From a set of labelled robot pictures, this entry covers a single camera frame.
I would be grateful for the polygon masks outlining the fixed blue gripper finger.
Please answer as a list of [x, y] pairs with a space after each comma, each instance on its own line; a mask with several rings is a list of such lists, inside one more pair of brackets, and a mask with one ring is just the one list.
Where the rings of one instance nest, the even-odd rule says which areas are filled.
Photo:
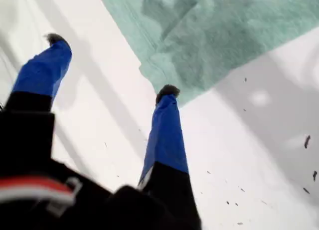
[[201, 229], [180, 122], [180, 90], [165, 85], [156, 96], [139, 188], [165, 205], [185, 229]]

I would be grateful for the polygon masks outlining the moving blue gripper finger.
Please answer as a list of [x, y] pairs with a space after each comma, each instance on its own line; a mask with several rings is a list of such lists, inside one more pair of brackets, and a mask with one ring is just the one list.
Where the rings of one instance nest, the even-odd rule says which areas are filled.
[[72, 50], [58, 34], [49, 33], [46, 39], [49, 48], [22, 66], [4, 110], [51, 112], [61, 81], [68, 71]]

